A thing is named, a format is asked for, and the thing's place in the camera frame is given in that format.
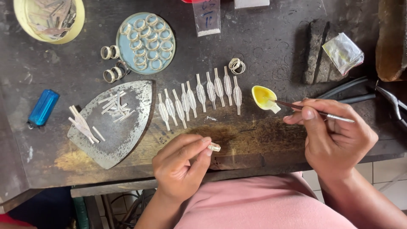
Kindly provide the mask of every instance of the round glass plate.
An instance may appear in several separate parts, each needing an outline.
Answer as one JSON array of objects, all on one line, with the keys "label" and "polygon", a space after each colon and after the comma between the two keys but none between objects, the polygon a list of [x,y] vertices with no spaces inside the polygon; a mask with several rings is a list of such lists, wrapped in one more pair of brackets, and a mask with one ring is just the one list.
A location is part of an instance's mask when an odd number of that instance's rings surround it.
[{"label": "round glass plate", "polygon": [[[141,19],[146,19],[147,15],[149,15],[150,13],[146,13],[146,12],[141,12],[141,13],[136,13],[131,15],[130,17],[128,17],[126,20],[124,20],[124,22],[122,24],[126,24],[129,23],[131,25],[131,29],[133,30],[133,24],[134,22],[141,18]],[[119,30],[117,31],[117,37],[116,37],[116,45],[119,47],[120,49],[120,59],[124,62],[126,62],[126,64],[128,65],[128,67],[133,71],[133,72],[137,72],[140,74],[144,74],[144,75],[149,75],[149,74],[154,74],[154,73],[158,73],[162,70],[164,70],[173,60],[174,57],[174,52],[175,52],[175,38],[174,38],[174,33],[171,30],[170,26],[168,25],[168,23],[166,21],[164,21],[161,17],[157,16],[159,21],[158,23],[154,26],[154,28],[156,29],[161,29],[164,25],[166,27],[166,29],[168,30],[164,30],[161,32],[161,37],[159,36],[159,33],[157,33],[158,39],[155,42],[151,42],[150,48],[154,48],[157,46],[159,46],[159,48],[156,51],[149,51],[146,46],[147,46],[147,38],[151,39],[155,36],[155,32],[153,30],[153,28],[151,28],[151,34],[150,36],[146,37],[146,38],[140,38],[140,40],[143,43],[143,48],[146,51],[146,55],[144,57],[148,57],[149,59],[153,59],[156,55],[158,55],[158,59],[161,60],[162,62],[162,67],[158,70],[153,70],[151,69],[150,63],[152,64],[153,68],[159,68],[160,66],[160,62],[158,60],[155,60],[153,62],[147,60],[147,68],[144,70],[140,70],[144,67],[144,65],[141,66],[136,66],[134,64],[134,60],[138,59],[138,57],[136,57],[134,59],[134,52],[133,50],[130,49],[130,40],[127,38],[126,35],[121,35],[120,34],[120,27]],[[154,17],[149,19],[149,22],[153,22],[155,20]],[[142,22],[138,22],[137,27],[141,27],[142,26]],[[148,32],[148,25],[146,25],[146,28],[141,31],[141,34],[144,35]],[[162,51],[161,55],[160,55],[160,51],[161,51],[161,42],[163,41],[162,37],[166,38],[170,35],[171,32],[171,38],[168,40],[168,42],[165,42],[163,44],[162,47],[165,48],[171,48],[171,46],[173,47],[171,52],[165,52]],[[136,33],[132,33],[130,35],[130,38],[134,39],[136,37]],[[135,42],[134,46],[137,46],[139,44],[138,41]],[[136,51],[136,53],[140,54],[143,53],[143,48],[140,48],[139,50]],[[138,63],[143,63],[144,57],[141,57],[142,59],[138,60]]]}]

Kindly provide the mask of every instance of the person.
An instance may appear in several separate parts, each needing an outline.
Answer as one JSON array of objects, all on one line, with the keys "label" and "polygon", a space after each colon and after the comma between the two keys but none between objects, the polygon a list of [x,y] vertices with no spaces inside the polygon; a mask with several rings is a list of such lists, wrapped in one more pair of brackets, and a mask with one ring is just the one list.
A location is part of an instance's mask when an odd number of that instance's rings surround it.
[{"label": "person", "polygon": [[[326,205],[300,172],[201,184],[211,138],[182,134],[153,158],[158,188],[135,228],[407,228],[407,216],[354,168],[377,134],[348,104],[324,99],[294,104],[304,108],[283,120],[305,125],[305,157],[318,174]],[[317,110],[356,122],[324,120]]]}]

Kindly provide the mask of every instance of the lighter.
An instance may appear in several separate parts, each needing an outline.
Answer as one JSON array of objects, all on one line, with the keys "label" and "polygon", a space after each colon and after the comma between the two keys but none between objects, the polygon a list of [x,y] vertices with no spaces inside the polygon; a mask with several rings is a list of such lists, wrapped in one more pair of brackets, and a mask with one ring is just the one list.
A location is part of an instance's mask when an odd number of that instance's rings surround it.
[{"label": "lighter", "polygon": [[37,101],[37,104],[28,117],[27,123],[29,124],[30,129],[33,129],[34,127],[40,127],[45,124],[58,98],[59,94],[49,89],[45,89],[42,92]]}]

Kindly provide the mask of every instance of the metal plate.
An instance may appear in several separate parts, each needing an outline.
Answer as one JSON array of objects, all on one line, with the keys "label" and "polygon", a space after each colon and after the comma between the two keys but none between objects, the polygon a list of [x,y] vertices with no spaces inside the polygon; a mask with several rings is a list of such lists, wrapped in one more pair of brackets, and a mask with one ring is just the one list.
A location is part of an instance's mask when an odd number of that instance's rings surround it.
[{"label": "metal plate", "polygon": [[[151,14],[151,13],[141,12],[141,13],[133,14],[130,17],[126,18],[126,20],[124,20],[122,24],[129,23],[129,24],[131,24],[131,28],[133,29],[133,24],[137,19],[139,19],[139,18],[145,19],[147,17],[147,15],[149,15],[149,14]],[[163,21],[166,24],[166,28],[171,30],[171,27],[168,25],[168,23],[164,19],[162,19],[160,16],[158,16],[158,18],[159,18],[159,20]],[[172,53],[171,58],[168,59],[168,60],[161,60],[162,61],[162,68],[159,69],[159,70],[152,70],[150,68],[150,64],[148,65],[148,67],[145,70],[138,70],[136,68],[135,64],[134,64],[134,61],[133,61],[134,53],[130,49],[130,46],[129,46],[130,41],[128,40],[127,36],[120,34],[120,27],[119,27],[119,29],[117,31],[116,45],[120,49],[120,59],[122,61],[126,62],[128,67],[133,72],[137,72],[137,73],[140,73],[140,74],[149,75],[149,74],[155,74],[155,73],[158,73],[158,72],[164,70],[171,63],[171,61],[173,60],[174,53],[175,53],[175,38],[174,38],[174,33],[173,33],[172,30],[171,30],[171,33],[173,34],[171,36],[170,40],[169,40],[173,44],[173,49],[171,51],[171,53]],[[166,37],[167,35],[168,35],[168,31],[163,31],[161,36]],[[141,41],[143,42],[143,46],[146,47],[147,40],[145,38],[141,38]],[[153,47],[155,45],[156,45],[156,42],[151,43],[151,47]],[[158,68],[159,66],[160,66],[160,64],[159,64],[158,61],[153,62],[153,67],[154,68]]]},{"label": "metal plate", "polygon": [[[109,97],[110,93],[115,94],[122,90],[126,94],[121,97],[121,104],[128,103],[127,107],[136,112],[122,122],[113,123],[118,117],[112,118],[108,113],[101,114],[102,107],[107,102],[98,104],[98,101]],[[68,131],[68,138],[101,167],[109,169],[123,160],[138,142],[146,128],[151,103],[152,82],[150,80],[134,81],[113,87],[96,96],[80,112],[100,143],[91,144],[74,125],[71,125]],[[97,128],[106,141],[100,139],[92,126]]]}]

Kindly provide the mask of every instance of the dark wooden table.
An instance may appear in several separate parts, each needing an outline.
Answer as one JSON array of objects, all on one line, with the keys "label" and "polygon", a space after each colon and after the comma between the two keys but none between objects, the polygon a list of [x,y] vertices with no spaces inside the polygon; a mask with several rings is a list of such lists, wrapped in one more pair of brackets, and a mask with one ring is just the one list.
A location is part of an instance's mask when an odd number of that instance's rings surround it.
[{"label": "dark wooden table", "polygon": [[[4,101],[1,121],[4,122],[2,134],[7,137],[2,141],[8,140],[8,153],[0,162],[3,174],[0,204],[5,211],[18,204],[19,199],[28,198],[33,190],[47,187],[86,184],[120,187],[123,181],[137,179],[150,182],[152,157],[181,133],[211,136],[222,146],[222,150],[212,156],[211,169],[245,169],[213,172],[207,175],[206,181],[310,169],[304,157],[305,129],[282,122],[282,117],[291,113],[290,109],[282,108],[278,114],[259,109],[252,99],[251,88],[262,85],[276,92],[280,100],[293,102],[315,97],[337,84],[301,84],[306,30],[313,19],[324,18],[339,24],[365,52],[365,63],[352,70],[351,76],[369,74],[373,79],[375,77],[374,48],[379,30],[377,0],[272,1],[267,9],[239,11],[234,10],[232,1],[222,1],[221,33],[204,37],[196,37],[192,6],[180,0],[98,0],[84,1],[84,4],[86,20],[82,32],[63,45],[31,38],[19,26],[12,1],[0,4]],[[102,60],[99,51],[102,46],[115,43],[120,24],[137,12],[156,13],[169,23],[177,42],[174,59],[158,74],[131,73],[107,84],[102,72],[114,66],[116,60]],[[223,66],[232,57],[239,57],[247,66],[246,72],[238,75],[243,93],[240,116],[237,116],[236,106],[222,108],[217,99],[218,109],[213,110],[207,100],[207,112],[203,113],[198,104],[198,117],[187,122],[188,129],[184,130],[182,125],[175,127],[170,121],[172,131],[167,132],[155,105],[148,129],[136,148],[109,170],[101,168],[66,137],[71,124],[68,121],[71,105],[84,107],[110,87],[139,79],[154,80],[154,99],[155,93],[163,92],[164,88],[175,88],[180,93],[180,84],[187,80],[192,88],[196,87],[197,73],[203,84],[206,83],[206,71],[213,78],[213,68],[218,68],[223,75]],[[46,126],[29,130],[25,122],[44,89],[52,89],[61,97]],[[358,86],[339,96],[363,92],[364,87]],[[401,157],[406,149],[398,140],[400,132],[389,121],[387,110],[376,109],[378,102],[354,105],[380,138],[364,161]]]}]

